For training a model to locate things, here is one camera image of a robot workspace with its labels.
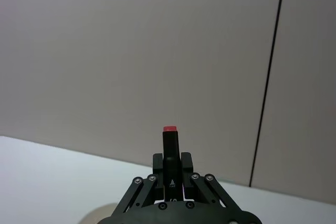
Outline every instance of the dark vertical line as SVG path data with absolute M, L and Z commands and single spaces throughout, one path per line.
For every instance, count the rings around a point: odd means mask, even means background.
M 256 143 L 255 151 L 254 151 L 254 157 L 253 157 L 253 164 L 252 164 L 252 170 L 251 170 L 251 177 L 250 177 L 249 187 L 251 187 L 251 185 L 252 185 L 253 172 L 254 172 L 254 167 L 255 167 L 255 164 L 256 164 L 256 157 L 257 157 L 257 151 L 258 151 L 258 145 L 259 145 L 261 124 L 263 122 L 262 120 L 263 120 L 263 116 L 264 116 L 266 95 L 267 95 L 267 89 L 268 89 L 269 74 L 271 72 L 271 65 L 272 65 L 273 53 L 274 53 L 274 45 L 275 45 L 275 40 L 276 40 L 276 37 L 277 37 L 277 30 L 278 30 L 278 23 L 279 23 L 281 3 L 282 3 L 282 0 L 279 0 L 277 18 L 276 18 L 275 26 L 274 26 L 274 33 L 273 33 L 273 41 L 272 41 L 271 54 L 269 56 L 267 78 L 266 78 L 265 91 L 264 91 L 264 98 L 262 100 L 262 107 L 261 107 L 261 114 L 260 114 L 260 121 L 259 121 L 258 135 L 257 135 L 257 143 Z

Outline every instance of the beige round object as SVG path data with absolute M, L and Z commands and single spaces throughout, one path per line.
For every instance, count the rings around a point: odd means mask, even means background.
M 117 203 L 108 204 L 89 212 L 78 224 L 97 224 L 102 219 L 111 216 Z

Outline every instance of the red-tipped black cylinder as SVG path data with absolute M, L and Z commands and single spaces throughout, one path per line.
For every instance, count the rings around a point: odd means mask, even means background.
M 179 135 L 176 126 L 163 128 L 163 185 L 165 201 L 183 200 Z

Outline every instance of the red cap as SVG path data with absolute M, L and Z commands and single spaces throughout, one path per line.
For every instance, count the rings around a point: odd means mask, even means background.
M 177 131 L 177 128 L 174 125 L 165 126 L 165 127 L 163 127 L 163 132 L 166 132 L 166 131 Z

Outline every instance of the table surface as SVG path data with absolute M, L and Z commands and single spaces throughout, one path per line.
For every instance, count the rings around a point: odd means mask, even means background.
M 3 136 L 0 163 L 0 223 L 78 223 L 92 210 L 118 202 L 132 178 L 151 173 L 150 167 Z M 336 222 L 334 205 L 221 185 L 264 224 Z

